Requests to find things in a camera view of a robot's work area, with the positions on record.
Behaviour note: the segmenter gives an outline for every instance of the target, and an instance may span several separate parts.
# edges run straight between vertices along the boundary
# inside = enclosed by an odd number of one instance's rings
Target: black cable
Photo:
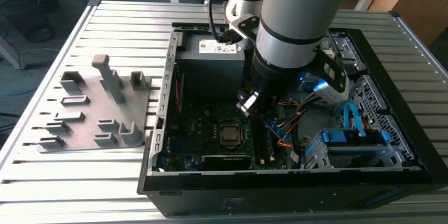
[[[0,126],[0,129],[2,129],[2,128],[5,128],[5,127],[9,127],[9,126],[13,126],[13,125],[16,125],[16,123],[10,123],[10,124],[6,124],[6,125],[4,125],[4,126]]]
[[[9,128],[5,128],[5,129],[1,129],[0,132],[4,132],[4,131],[8,131],[8,130],[12,130],[14,127],[9,127]]]
[[[217,36],[217,32],[216,32],[216,29],[214,29],[214,23],[213,23],[213,12],[212,12],[212,2],[213,0],[208,0],[208,25],[209,25],[209,28],[212,30],[212,35],[214,37],[214,39],[218,41],[218,36]]]

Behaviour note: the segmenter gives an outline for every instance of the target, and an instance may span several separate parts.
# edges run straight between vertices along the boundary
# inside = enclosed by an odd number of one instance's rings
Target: aluminum extrusion table
[[[224,8],[214,19],[224,22]],[[94,54],[110,56],[120,75],[150,76],[146,131],[154,113],[172,22],[206,22],[201,4],[101,1],[88,6],[0,152],[0,223],[132,222],[300,222],[446,223],[448,188],[409,196],[366,211],[305,212],[276,215],[193,216],[166,219],[145,196],[136,193],[142,147],[41,154],[36,150],[42,122],[61,96],[58,76],[77,70],[98,76]],[[448,80],[401,18],[384,12],[338,11],[333,27],[358,28],[372,45],[416,118],[448,163]]]

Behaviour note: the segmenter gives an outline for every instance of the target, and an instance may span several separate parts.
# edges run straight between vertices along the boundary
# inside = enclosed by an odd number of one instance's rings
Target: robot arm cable
[[[213,23],[213,4],[212,4],[213,0],[208,0],[208,25],[210,26],[210,30],[212,30],[212,34],[213,34],[213,37],[216,39],[216,41],[220,41],[218,39],[218,35],[217,35],[217,32],[216,32],[216,28],[214,28],[214,23]]]

